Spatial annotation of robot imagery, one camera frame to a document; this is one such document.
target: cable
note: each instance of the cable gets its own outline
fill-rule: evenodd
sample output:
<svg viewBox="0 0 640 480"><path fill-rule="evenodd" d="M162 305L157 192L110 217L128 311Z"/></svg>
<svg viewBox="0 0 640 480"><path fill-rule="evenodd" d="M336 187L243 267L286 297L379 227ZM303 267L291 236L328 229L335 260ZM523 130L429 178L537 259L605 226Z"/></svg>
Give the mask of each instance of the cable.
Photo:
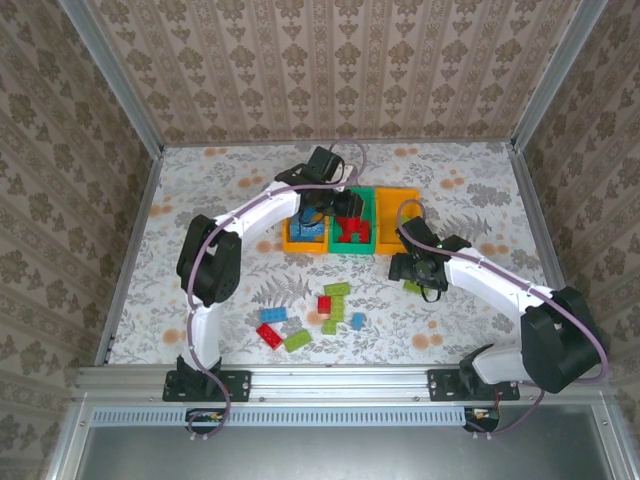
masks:
<svg viewBox="0 0 640 480"><path fill-rule="evenodd" d="M575 327L578 330L580 330L580 332L582 332L582 334L585 337L587 337L587 340L589 340L593 344L593 347L596 349L596 351L598 352L598 356L600 357L600 363L602 365L602 369L600 370L600 373L598 375L591 378L578 378L575 381L577 383L598 383L602 381L604 378L606 378L606 376L609 373L609 360L607 359L607 354L604 351L604 348L602 347L602 345L600 345L600 342L598 342L598 339L593 335L593 333L589 331L589 329L586 326L584 326L582 322L580 322L580 320L578 320L573 314L568 312L561 305L558 305L558 303L553 301L553 299L547 297L545 294L536 290L535 288L531 288L530 284L523 282L512 273L505 272L495 267L491 263L484 262L483 258L477 258L477 257L474 257L473 255L467 255L465 253L460 253L460 252L451 252L448 250L443 250L442 248L431 247L429 245L425 245L424 243L421 243L415 240L413 237L409 235L409 233L405 230L404 226L402 225L402 210L404 209L404 207L406 207L410 203L415 203L420 207L420 215L422 216L423 220L426 217L426 210L424 208L424 205L422 205L422 203L420 203L418 200L415 200L415 199L405 200L400 205L400 208L398 208L398 213L396 214L396 224L398 225L398 230L400 231L400 233L402 233L402 235L404 235L404 237L407 240L409 240L409 242L414 244L416 247L423 248L432 253L437 253L439 255L444 254L444 255L449 255L451 257L461 258L463 260L467 260L478 266L482 266L482 268L486 268L490 272L493 272L496 275L498 275L500 278L503 278L508 282L511 282L516 287L527 292L527 294L531 294L534 297L538 298L539 300L542 300L543 302L545 302L547 305L553 308L556 312L558 312L564 318L569 320L573 325L575 325Z"/></svg>
<svg viewBox="0 0 640 480"><path fill-rule="evenodd" d="M207 377L209 377L211 380L213 380L216 383L218 388L220 388L220 390L222 391L222 394L224 395L224 401L225 401L225 411L224 411L224 415L222 416L222 420L220 421L218 426L216 426L209 434L207 434L207 437L212 437L213 435L216 435L222 429L222 427L224 427L225 423L227 423L227 420L229 419L229 413L230 413L230 410L231 410L231 399L229 397L229 392L227 392L227 389L224 387L224 385L222 384L220 379L218 377L216 377L213 373L211 373L209 370L207 370L207 368L202 364L202 362L200 361L200 359L196 355L195 346L193 344L193 331L192 331L193 330L192 329L192 327L193 327L193 317L194 317L195 312L196 312L196 310L198 308L198 305L194 302L194 298L193 298L193 285L195 283L196 274L198 272L198 269L200 268L200 264L202 263L202 258L204 257L205 253L207 252L207 249L209 248L209 245L211 244L213 239L220 232L222 232L228 225L230 225L231 223L236 221L238 218L241 218L243 215L245 215L247 212L249 212L253 208L255 208L258 205L260 205L261 203L269 200L269 198L271 198L272 196L280 195L282 193L287 193L287 192L294 192L294 191L297 191L297 190L333 190L333 189L339 188L339 187L348 187L350 185L356 185L358 179L360 178L360 175L362 175L362 172L364 172L364 170L365 170L365 168L367 166L367 152L366 152L366 150L364 148L364 145L362 145L362 143L358 142L357 140L352 140L352 139L348 139L348 138L341 138L341 139L338 139L335 142L333 142L331 144L331 146L329 147L329 151L330 152L333 151L333 149L336 147L336 145L344 144L344 143L352 143L352 144L356 145L360 149L360 151L362 152L362 167L361 167L360 171L356 172L355 176L353 177L353 179L351 181L349 181L349 179L347 179L344 182L331 184L331 185L327 185L327 184L323 184L323 185L290 185L290 186L286 186L286 187L282 187L282 188L277 188L277 189L273 190L272 192L264 193L264 194L258 196L257 198L255 198L249 204L245 205L243 208L239 209L237 212L234 213L234 215L229 216L227 219L223 220L220 223L220 225L217 225L216 228L213 229L213 231L207 236L205 241L202 243L202 246L200 247L200 250L198 251L198 254L196 255L196 258L195 258L195 260L193 262L193 268L191 269L191 274L189 275L189 282L187 284L187 303L189 304L189 307L191 308L191 310L189 311L188 319L187 319L187 345L189 346L189 353L191 354L191 358L193 359L193 363L198 367L198 369L204 375L206 375Z"/></svg>
<svg viewBox="0 0 640 480"><path fill-rule="evenodd" d="M546 392L544 390L540 389L540 395L538 395L538 398L536 398L535 401L533 402L533 404L531 405L531 407L529 407L529 410L527 410L518 420L516 420L515 422L507 425L506 427L499 428L498 430L494 430L493 432L487 432L480 425L478 425L476 423L473 423L473 422L470 422L469 420L467 420L467 425L475 428L480 433L484 433L487 438L491 438L494 435L502 435L503 433L510 432L511 430L516 428L518 425L521 425L527 418L529 418L531 416L531 414L538 408L538 406L540 405L540 403L544 399L545 393Z"/></svg>

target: patterned wallpaper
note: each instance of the patterned wallpaper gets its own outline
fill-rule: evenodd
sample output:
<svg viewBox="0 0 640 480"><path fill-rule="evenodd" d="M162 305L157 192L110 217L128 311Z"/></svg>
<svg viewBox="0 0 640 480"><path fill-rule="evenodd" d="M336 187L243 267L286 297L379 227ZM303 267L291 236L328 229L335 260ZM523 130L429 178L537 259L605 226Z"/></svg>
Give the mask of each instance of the patterned wallpaper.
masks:
<svg viewBox="0 0 640 480"><path fill-rule="evenodd" d="M608 2L525 156L640 446L640 1Z"/></svg>
<svg viewBox="0 0 640 480"><path fill-rule="evenodd" d="M509 137L579 0L89 0L168 145Z"/></svg>
<svg viewBox="0 0 640 480"><path fill-rule="evenodd" d="M150 161L56 1L0 4L0 478L32 479L93 363Z"/></svg>

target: gray floor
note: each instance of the gray floor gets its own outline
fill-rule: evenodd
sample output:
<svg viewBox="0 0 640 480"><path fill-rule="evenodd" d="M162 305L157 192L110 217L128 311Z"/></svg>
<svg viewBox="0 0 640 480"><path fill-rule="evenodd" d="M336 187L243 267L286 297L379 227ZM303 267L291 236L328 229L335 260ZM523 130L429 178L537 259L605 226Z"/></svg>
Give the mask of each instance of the gray floor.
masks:
<svg viewBox="0 0 640 480"><path fill-rule="evenodd" d="M490 441L460 427L230 427L206 442L175 427L94 428L78 478L604 480L606 465L588 407L543 407Z"/></svg>

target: lime green lego brick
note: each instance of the lime green lego brick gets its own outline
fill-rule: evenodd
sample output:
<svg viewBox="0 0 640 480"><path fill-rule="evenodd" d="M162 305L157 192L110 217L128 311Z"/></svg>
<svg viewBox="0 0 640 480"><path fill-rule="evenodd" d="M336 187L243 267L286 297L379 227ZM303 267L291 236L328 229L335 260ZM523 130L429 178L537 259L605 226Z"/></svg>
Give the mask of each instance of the lime green lego brick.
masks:
<svg viewBox="0 0 640 480"><path fill-rule="evenodd" d="M330 297L335 296L344 296L349 295L351 293L351 289L349 288L349 284L347 282L343 283L333 283L331 285L324 286L324 294Z"/></svg>
<svg viewBox="0 0 640 480"><path fill-rule="evenodd" d="M419 287L417 284L413 283L413 282L409 282L408 280L405 280L404 285L402 286L402 288L404 288L405 290L412 292L412 293L418 293L421 294L422 293L422 288ZM429 293L429 289L425 288L424 289L424 293L425 295L427 293Z"/></svg>
<svg viewBox="0 0 640 480"><path fill-rule="evenodd" d="M322 333L325 335L335 335L338 331L338 322L325 320L322 324Z"/></svg>
<svg viewBox="0 0 640 480"><path fill-rule="evenodd" d="M344 308L344 295L334 295L331 297L331 308L333 307Z"/></svg>
<svg viewBox="0 0 640 480"><path fill-rule="evenodd" d="M329 321L344 322L344 309L334 310L334 308L331 307L331 316L329 317Z"/></svg>
<svg viewBox="0 0 640 480"><path fill-rule="evenodd" d="M285 338L282 343L284 343L284 348L287 349L287 352L295 352L300 347L311 343L311 334L307 330L300 330L290 337Z"/></svg>

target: blue toy piece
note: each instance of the blue toy piece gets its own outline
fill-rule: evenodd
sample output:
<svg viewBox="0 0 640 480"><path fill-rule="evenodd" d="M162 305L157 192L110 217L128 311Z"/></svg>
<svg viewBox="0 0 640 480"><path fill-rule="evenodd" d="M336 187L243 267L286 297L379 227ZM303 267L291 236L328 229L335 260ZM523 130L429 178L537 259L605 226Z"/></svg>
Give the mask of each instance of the blue toy piece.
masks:
<svg viewBox="0 0 640 480"><path fill-rule="evenodd" d="M300 225L300 234L305 237L321 237L324 235L324 222L320 222L313 227Z"/></svg>
<svg viewBox="0 0 640 480"><path fill-rule="evenodd" d="M354 330L360 331L363 323L364 323L364 313L354 313L353 320L351 320L351 327Z"/></svg>
<svg viewBox="0 0 640 480"><path fill-rule="evenodd" d="M313 222L313 217L316 214L316 209L313 207L307 207L302 212L302 223L311 223Z"/></svg>
<svg viewBox="0 0 640 480"><path fill-rule="evenodd" d="M264 308L260 310L260 321L262 323L278 323L287 319L287 309L285 307Z"/></svg>

